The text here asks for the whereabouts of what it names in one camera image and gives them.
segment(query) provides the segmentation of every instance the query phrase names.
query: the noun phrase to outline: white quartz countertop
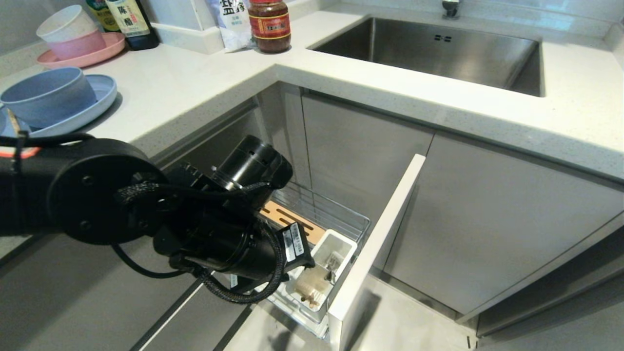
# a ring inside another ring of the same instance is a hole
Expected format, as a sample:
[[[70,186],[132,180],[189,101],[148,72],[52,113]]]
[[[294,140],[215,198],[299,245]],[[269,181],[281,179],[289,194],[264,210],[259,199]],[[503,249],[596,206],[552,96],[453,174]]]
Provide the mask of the white quartz countertop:
[[[307,47],[366,16],[542,41],[545,97],[315,52]],[[624,179],[623,72],[602,39],[517,24],[340,4],[292,23],[288,52],[204,55],[160,45],[85,70],[117,80],[122,100],[91,131],[148,156],[278,81]],[[0,80],[0,90],[40,67]]]

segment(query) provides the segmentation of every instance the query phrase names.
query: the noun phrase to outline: floor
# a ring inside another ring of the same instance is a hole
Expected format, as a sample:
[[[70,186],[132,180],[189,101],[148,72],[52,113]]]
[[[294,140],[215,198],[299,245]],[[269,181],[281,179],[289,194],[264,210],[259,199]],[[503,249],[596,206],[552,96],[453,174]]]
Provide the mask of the floor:
[[[394,287],[368,276],[365,287],[378,299],[370,321],[352,351],[466,351],[474,349],[474,331],[412,299]],[[467,337],[471,335],[470,348]],[[288,319],[266,302],[256,306],[226,351],[325,351],[329,344]]]

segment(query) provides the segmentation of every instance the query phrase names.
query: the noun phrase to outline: pink plate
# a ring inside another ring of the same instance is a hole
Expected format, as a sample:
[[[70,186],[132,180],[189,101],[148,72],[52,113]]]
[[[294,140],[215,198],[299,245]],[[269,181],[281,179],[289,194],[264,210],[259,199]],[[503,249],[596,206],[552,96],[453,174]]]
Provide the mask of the pink plate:
[[[60,67],[87,67],[92,64],[102,62],[117,55],[125,47],[125,37],[121,33],[103,33],[106,47],[102,50],[86,54],[84,56],[74,57],[73,59],[60,60],[52,52],[48,50],[44,52],[37,62],[47,68],[60,68]]]

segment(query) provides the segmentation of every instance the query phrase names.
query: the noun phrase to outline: glass jar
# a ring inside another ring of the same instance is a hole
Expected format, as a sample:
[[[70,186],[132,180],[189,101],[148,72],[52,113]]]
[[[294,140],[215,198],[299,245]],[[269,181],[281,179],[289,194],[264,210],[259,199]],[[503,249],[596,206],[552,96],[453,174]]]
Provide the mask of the glass jar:
[[[250,0],[251,32],[262,52],[276,54],[290,48],[288,6],[277,0]]]

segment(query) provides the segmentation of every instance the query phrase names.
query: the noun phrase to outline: stainless steel sink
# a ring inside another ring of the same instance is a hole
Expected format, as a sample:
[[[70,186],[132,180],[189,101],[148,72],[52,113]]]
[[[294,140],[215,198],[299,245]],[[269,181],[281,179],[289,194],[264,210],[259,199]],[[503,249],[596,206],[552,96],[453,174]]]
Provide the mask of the stainless steel sink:
[[[543,96],[533,40],[371,18],[313,50]]]

